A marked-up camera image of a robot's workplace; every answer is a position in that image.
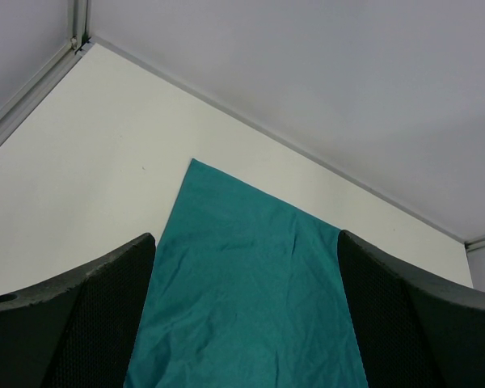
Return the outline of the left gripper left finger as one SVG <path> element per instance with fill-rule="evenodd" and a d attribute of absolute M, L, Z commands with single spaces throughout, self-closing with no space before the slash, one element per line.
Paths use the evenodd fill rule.
<path fill-rule="evenodd" d="M 0 387 L 121 387 L 154 257 L 146 233 L 0 295 Z"/>

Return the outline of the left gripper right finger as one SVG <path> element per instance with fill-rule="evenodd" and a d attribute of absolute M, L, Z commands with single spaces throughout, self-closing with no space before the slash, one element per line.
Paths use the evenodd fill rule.
<path fill-rule="evenodd" d="M 485 387 L 485 292 L 343 230 L 339 271 L 371 387 Z"/>

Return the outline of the teal cloth napkin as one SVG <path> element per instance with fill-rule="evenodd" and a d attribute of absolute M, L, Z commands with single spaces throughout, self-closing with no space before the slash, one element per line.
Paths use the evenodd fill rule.
<path fill-rule="evenodd" d="M 156 250 L 127 387 L 364 387 L 340 230 L 192 161 Z"/>

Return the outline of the right aluminium frame post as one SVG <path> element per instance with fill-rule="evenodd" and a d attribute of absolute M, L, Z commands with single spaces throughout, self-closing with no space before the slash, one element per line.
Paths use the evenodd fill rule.
<path fill-rule="evenodd" d="M 477 251 L 485 248 L 485 235 L 465 242 L 466 251 Z"/>

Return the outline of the aluminium frame post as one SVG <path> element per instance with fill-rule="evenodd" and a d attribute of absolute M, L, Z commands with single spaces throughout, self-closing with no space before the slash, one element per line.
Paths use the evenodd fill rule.
<path fill-rule="evenodd" d="M 79 60 L 87 1 L 0 1 L 0 146 Z"/>
<path fill-rule="evenodd" d="M 485 235 L 465 242 L 466 251 L 477 251 L 485 248 Z"/>

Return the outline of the left aluminium frame post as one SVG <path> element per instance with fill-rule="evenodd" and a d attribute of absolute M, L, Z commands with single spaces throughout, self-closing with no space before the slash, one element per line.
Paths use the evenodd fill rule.
<path fill-rule="evenodd" d="M 79 60 L 87 1 L 0 1 L 0 146 Z"/>

